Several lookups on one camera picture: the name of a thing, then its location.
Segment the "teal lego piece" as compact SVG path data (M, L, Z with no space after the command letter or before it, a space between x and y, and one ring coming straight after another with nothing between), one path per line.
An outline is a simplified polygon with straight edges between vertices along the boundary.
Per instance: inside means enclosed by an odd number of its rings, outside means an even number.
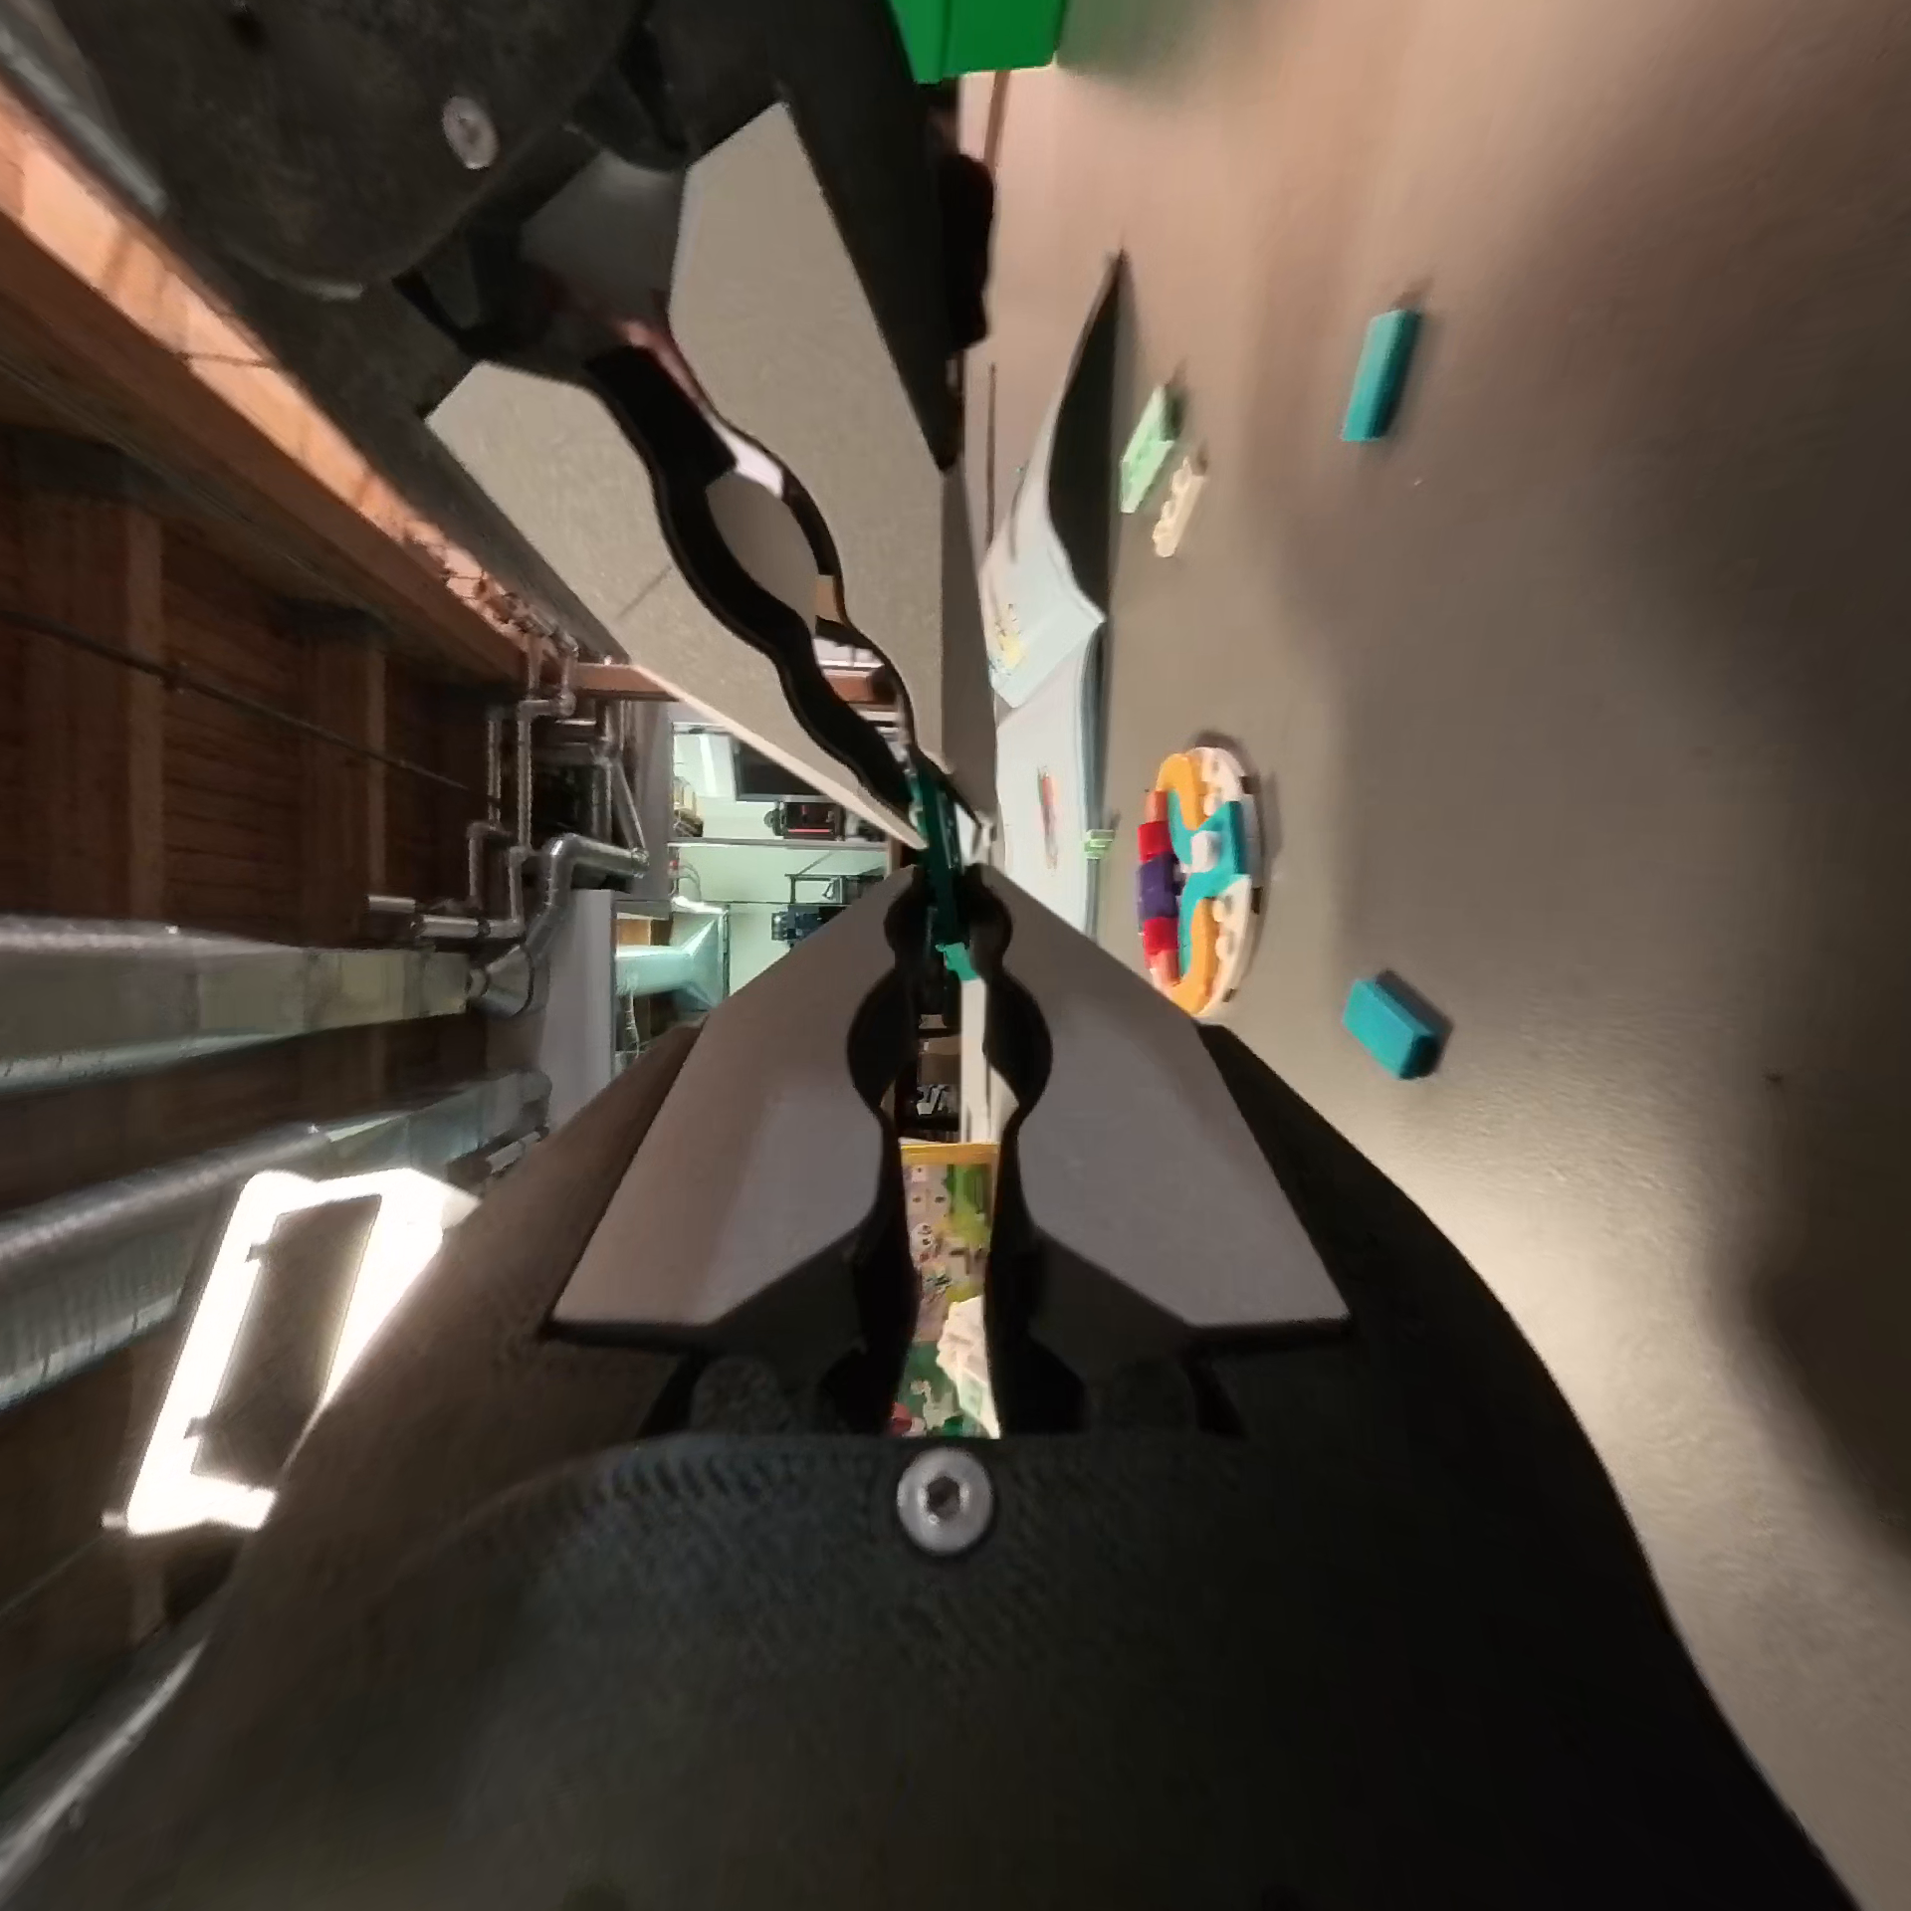
M1423 312L1417 305L1390 307L1368 323L1340 419L1344 443L1369 447L1395 429L1421 324Z
M1441 1067L1453 1019L1390 969L1350 985L1340 1027L1391 1080L1421 1082Z

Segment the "pale green lego plate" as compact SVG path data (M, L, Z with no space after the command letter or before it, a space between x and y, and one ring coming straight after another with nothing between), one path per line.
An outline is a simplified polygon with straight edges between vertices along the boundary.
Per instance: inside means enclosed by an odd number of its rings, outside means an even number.
M1161 384L1135 417L1120 453L1120 513L1134 517L1145 508L1182 439L1182 390Z

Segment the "green plastic bin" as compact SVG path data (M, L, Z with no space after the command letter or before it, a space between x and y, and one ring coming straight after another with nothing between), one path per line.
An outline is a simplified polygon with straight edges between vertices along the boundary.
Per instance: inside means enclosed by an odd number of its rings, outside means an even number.
M1016 73L1057 57L1068 2L890 2L918 86Z

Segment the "round colourful lego build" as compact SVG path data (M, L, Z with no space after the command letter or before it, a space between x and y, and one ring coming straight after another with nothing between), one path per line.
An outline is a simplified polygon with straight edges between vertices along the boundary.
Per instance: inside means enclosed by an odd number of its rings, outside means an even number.
M1260 781L1219 735L1161 759L1134 826L1148 985L1194 1022L1229 1015L1256 961L1271 854Z

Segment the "lego instruction booklet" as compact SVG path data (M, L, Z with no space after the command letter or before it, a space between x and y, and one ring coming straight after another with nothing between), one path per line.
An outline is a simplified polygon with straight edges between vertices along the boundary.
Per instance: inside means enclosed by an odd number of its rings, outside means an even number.
M995 863L1083 933L1098 910L1123 268L1107 256L977 565L995 699Z

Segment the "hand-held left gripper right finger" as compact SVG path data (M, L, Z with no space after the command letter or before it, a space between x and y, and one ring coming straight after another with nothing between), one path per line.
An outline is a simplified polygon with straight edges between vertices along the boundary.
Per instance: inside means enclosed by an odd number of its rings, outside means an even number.
M977 885L1004 916L995 1009L1034 1024L1028 1061L1011 1036L989 1058L1039 1241L1185 1331L1345 1326L1200 1024L1004 872Z

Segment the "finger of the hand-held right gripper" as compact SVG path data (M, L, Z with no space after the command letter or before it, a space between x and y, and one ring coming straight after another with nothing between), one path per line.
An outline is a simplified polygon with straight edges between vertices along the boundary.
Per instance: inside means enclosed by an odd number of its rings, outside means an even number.
M652 479L595 396L478 365L425 417L524 547L514 593L595 662L627 667L904 847L904 809L808 738L775 669L699 603L667 553Z
M939 469L926 448L784 106L691 168L671 320L719 412L820 508L849 628L895 669L917 738L955 794L995 819L964 469Z

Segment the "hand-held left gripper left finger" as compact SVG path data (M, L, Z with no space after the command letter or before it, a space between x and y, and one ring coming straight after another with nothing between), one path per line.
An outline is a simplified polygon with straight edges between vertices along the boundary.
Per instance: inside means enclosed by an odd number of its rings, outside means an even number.
M549 1323L565 1337L717 1337L855 1247L898 1178L881 1100L906 1035L876 891L715 1007Z

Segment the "white softbox panel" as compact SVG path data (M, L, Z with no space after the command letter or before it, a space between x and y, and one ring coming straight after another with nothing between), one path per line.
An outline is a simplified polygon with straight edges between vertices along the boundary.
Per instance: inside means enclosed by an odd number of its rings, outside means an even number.
M121 1523L252 1534L340 1395L476 1197L414 1167L253 1175L236 1194Z

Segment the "yellow lego box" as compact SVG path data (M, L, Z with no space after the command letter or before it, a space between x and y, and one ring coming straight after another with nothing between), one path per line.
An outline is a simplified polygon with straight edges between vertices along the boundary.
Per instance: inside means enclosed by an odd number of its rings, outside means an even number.
M996 1148L906 1138L899 1161L917 1322L890 1426L910 1439L996 1439L984 1319Z

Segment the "long green lego plate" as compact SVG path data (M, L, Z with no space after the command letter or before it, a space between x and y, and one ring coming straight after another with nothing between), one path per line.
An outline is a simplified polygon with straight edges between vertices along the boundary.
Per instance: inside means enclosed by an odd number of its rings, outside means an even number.
M967 858L964 821L972 819L951 777L917 747L906 748L912 821L925 847L917 858L925 875L925 950L961 985L982 985L972 953L966 899Z

